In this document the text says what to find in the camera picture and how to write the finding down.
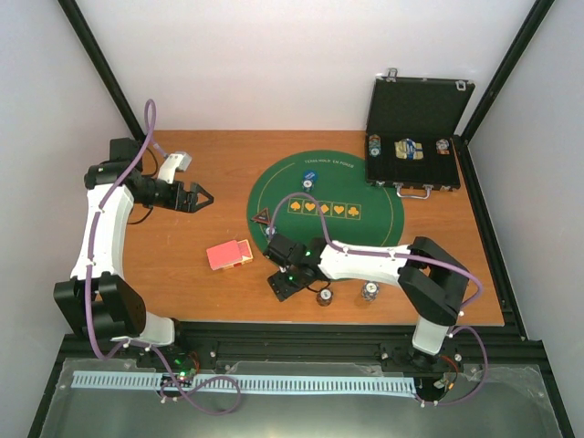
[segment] blue poker chip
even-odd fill
[[[303,180],[309,180],[313,183],[318,179],[318,174],[314,171],[305,171],[302,175]]]

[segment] black frame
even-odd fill
[[[58,0],[58,2],[77,33],[81,44],[88,52],[130,132],[136,140],[143,140],[144,132],[76,1]],[[455,144],[455,148],[505,321],[503,327],[481,327],[478,329],[488,350],[489,362],[538,366],[542,372],[560,430],[564,436],[573,437],[574,433],[558,392],[558,386],[543,343],[527,339],[516,298],[509,282],[503,257],[495,238],[495,231],[468,150],[470,140],[553,3],[553,0],[537,0],[534,3],[469,120],[462,139],[459,144]],[[423,372],[409,369],[408,366],[397,366],[389,360],[381,359],[381,354],[385,350],[409,348],[413,329],[414,327],[411,326],[183,322],[178,332],[177,346],[166,348],[165,354],[169,356],[169,359],[172,359],[173,355],[182,354],[185,349],[195,350],[201,359],[202,368],[217,371],[223,370],[225,364],[239,360],[353,361],[362,363],[377,361],[386,371],[399,371],[407,376],[422,378],[426,376]],[[101,347],[106,350],[108,346],[109,343],[104,342]],[[463,356],[464,362],[480,363],[482,360],[481,351],[476,345],[474,337],[470,334],[457,335],[455,339],[448,342],[447,348],[459,352]],[[162,369],[158,358],[151,353],[144,354],[137,349],[130,348],[121,351],[118,356],[134,358],[139,365],[144,367]],[[93,353],[88,342],[71,335],[65,336],[30,429],[29,438],[38,437],[42,431],[63,361],[66,358],[92,357]]]

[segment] metal latch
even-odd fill
[[[398,77],[398,69],[397,68],[390,68],[390,71],[387,74],[387,78],[385,79],[386,82],[397,82]]]

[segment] table top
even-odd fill
[[[366,302],[360,295],[361,280],[336,282],[333,302],[326,308],[309,291],[279,302],[266,281],[276,266],[262,257],[247,226],[247,198],[265,169],[302,151],[335,150],[361,157],[364,132],[157,131],[155,137],[168,152],[192,155],[191,166],[187,172],[177,173],[177,179],[198,182],[215,201],[195,214],[156,208],[142,224],[127,227],[124,276],[151,313],[200,321],[416,323],[418,315],[401,290],[381,285],[377,299]],[[148,155],[144,166],[145,172],[153,170]],[[461,183],[456,192],[432,193],[424,201],[404,199],[400,244],[411,243],[417,235],[430,237],[482,280],[483,296],[465,309],[459,323],[503,325],[475,217]],[[136,205],[130,222],[144,213]],[[212,271],[206,248],[242,239],[249,239],[254,261]],[[471,283],[466,294],[469,297],[474,292]]]

